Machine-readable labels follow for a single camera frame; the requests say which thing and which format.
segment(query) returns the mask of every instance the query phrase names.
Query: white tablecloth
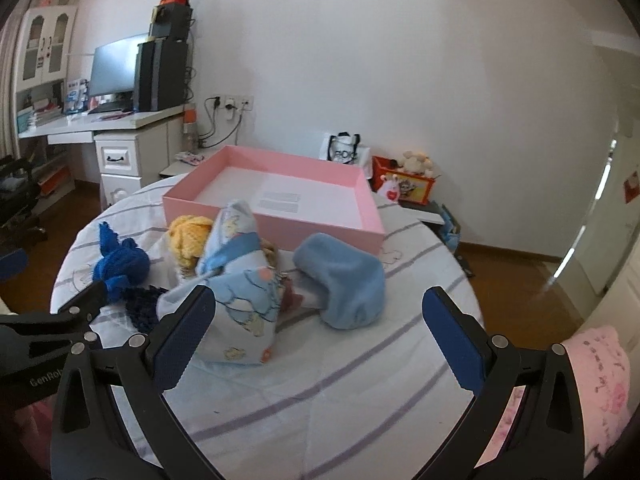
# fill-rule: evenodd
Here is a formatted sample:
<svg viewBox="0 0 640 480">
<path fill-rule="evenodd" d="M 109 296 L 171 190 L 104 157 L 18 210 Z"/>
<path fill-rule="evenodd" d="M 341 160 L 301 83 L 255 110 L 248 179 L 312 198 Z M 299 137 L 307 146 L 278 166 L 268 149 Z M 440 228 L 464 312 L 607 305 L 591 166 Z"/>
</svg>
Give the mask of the white tablecloth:
<svg viewBox="0 0 640 480">
<path fill-rule="evenodd" d="M 100 259 L 101 221 L 148 252 L 148 284 L 175 282 L 161 197 L 180 178 L 118 202 L 78 233 L 56 280 L 52 312 L 90 282 Z M 196 356 L 178 386 L 165 393 L 229 480 L 412 478 L 471 399 L 421 315 L 424 291 L 440 285 L 463 312 L 480 319 L 471 286 L 431 231 L 398 205 L 376 201 L 388 233 L 380 256 L 386 307 L 378 322 L 340 332 L 309 311 L 294 312 L 279 320 L 268 364 L 212 365 Z M 121 305 L 105 307 L 92 325 L 105 347 L 135 333 Z M 114 390 L 136 447 L 155 462 L 122 389 Z"/>
</svg>

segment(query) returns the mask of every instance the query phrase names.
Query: red sticker on door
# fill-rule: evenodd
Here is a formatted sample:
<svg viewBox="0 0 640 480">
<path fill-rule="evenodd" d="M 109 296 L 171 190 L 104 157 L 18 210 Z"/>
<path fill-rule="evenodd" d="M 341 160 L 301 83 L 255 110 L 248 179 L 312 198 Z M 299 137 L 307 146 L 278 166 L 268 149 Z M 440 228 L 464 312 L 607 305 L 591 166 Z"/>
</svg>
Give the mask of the red sticker on door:
<svg viewBox="0 0 640 480">
<path fill-rule="evenodd" d="M 628 204 L 637 196 L 640 196 L 640 178 L 638 172 L 634 171 L 632 175 L 625 180 L 625 204 Z"/>
</svg>

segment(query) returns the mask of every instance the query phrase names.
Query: beige teddy bear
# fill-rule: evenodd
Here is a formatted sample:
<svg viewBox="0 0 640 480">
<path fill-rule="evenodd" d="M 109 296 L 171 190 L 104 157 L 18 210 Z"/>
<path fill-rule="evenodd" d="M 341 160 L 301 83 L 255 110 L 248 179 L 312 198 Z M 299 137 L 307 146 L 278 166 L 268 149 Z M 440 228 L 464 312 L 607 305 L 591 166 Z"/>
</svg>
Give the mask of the beige teddy bear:
<svg viewBox="0 0 640 480">
<path fill-rule="evenodd" d="M 433 176 L 433 163 L 424 153 L 404 152 L 402 156 L 398 164 L 405 173 L 423 175 L 427 178 Z"/>
</svg>

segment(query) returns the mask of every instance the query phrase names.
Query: wall socket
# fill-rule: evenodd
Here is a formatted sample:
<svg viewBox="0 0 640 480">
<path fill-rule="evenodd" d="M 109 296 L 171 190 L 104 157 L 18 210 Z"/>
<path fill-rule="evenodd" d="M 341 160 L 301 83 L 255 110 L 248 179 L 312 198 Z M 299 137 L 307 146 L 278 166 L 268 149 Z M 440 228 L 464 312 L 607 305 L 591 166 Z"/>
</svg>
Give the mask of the wall socket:
<svg viewBox="0 0 640 480">
<path fill-rule="evenodd" d="M 220 97 L 220 108 L 224 108 L 227 99 L 233 99 L 239 112 L 250 112 L 254 109 L 254 96 L 252 95 L 213 94 L 212 97 Z"/>
</svg>

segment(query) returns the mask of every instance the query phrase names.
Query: white plug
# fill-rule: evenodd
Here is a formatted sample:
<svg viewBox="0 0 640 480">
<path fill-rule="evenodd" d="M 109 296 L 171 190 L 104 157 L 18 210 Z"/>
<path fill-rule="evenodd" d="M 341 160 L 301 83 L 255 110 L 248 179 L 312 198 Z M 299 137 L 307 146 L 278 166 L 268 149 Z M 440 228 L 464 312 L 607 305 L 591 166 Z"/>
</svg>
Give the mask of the white plug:
<svg viewBox="0 0 640 480">
<path fill-rule="evenodd" d="M 225 100 L 226 120 L 233 121 L 236 114 L 236 100 L 231 97 Z"/>
</svg>

